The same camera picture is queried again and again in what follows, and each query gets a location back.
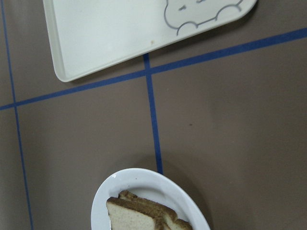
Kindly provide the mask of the bread slice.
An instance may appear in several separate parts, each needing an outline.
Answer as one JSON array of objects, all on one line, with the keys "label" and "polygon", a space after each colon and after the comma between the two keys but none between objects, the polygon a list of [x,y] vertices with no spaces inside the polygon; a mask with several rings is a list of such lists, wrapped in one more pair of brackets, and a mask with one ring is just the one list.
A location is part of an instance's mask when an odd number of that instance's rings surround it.
[{"label": "bread slice", "polygon": [[188,222],[182,219],[179,219],[177,216],[177,213],[173,209],[167,206],[164,206],[162,204],[159,204],[157,202],[154,202],[146,198],[138,197],[137,195],[129,192],[128,190],[121,191],[118,194],[118,198],[129,200],[132,202],[137,202],[139,204],[145,205],[146,207],[151,207],[157,211],[160,211],[162,213],[165,223],[168,225],[168,227],[171,230],[191,230],[192,229],[192,226]]},{"label": "bread slice", "polygon": [[112,230],[172,230],[162,211],[154,206],[111,197],[106,202]]}]

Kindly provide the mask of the white round plate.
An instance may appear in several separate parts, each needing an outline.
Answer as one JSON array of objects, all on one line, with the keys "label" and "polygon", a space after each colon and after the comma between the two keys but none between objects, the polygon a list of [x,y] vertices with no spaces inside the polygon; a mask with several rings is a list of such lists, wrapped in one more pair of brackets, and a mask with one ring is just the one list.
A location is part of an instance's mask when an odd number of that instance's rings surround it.
[{"label": "white round plate", "polygon": [[142,168],[117,171],[102,182],[92,204],[91,229],[111,229],[106,201],[123,190],[175,210],[178,217],[189,222],[194,230],[210,229],[194,200],[180,186],[162,174]]}]

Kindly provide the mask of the bread slice on plate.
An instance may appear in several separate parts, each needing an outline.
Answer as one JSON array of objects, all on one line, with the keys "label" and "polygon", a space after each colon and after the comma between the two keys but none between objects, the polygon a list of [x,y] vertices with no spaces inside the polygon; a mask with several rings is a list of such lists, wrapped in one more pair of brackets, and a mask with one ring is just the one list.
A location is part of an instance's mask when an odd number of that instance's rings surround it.
[{"label": "bread slice on plate", "polygon": [[138,197],[137,195],[129,192],[128,190],[121,191],[118,194],[118,198],[129,200],[132,202],[137,202],[139,204],[145,205],[146,207],[151,207],[157,211],[160,211],[162,213],[165,223],[168,225],[168,227],[171,230],[191,230],[192,229],[192,226],[188,222],[182,219],[179,219],[177,216],[177,213],[173,209],[167,206],[164,206],[162,204],[159,204],[157,202],[154,202],[146,198]]}]

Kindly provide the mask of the cream bear tray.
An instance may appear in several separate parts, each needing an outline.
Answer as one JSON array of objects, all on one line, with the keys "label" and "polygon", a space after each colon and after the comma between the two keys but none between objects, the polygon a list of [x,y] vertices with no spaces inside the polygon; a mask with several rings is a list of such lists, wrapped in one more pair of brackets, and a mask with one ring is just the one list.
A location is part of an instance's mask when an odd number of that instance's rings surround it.
[{"label": "cream bear tray", "polygon": [[57,78],[69,82],[232,23],[255,0],[46,0]]}]

